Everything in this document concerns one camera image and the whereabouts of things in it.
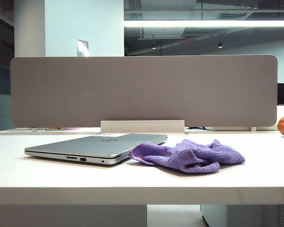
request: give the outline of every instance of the laptop logo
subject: laptop logo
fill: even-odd
[[[107,139],[107,140],[101,140],[103,142],[109,142],[109,141],[117,141],[117,139]]]

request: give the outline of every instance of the gray fabric panel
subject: gray fabric panel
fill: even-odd
[[[40,57],[11,62],[17,127],[95,127],[101,120],[270,126],[272,55]]]

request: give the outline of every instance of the light blue wall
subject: light blue wall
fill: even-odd
[[[90,56],[124,56],[123,0],[45,0],[45,55],[77,56],[77,40]]]
[[[272,54],[278,59],[278,82],[284,83],[284,40],[220,50],[206,54]]]

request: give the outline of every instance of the microfiber cloth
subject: microfiber cloth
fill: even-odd
[[[214,173],[220,164],[240,164],[245,158],[229,146],[214,140],[209,145],[183,140],[170,148],[152,143],[142,143],[129,151],[128,156],[151,166],[165,166],[186,173]]]

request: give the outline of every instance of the white column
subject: white column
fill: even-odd
[[[15,0],[15,56],[124,56],[123,1]]]

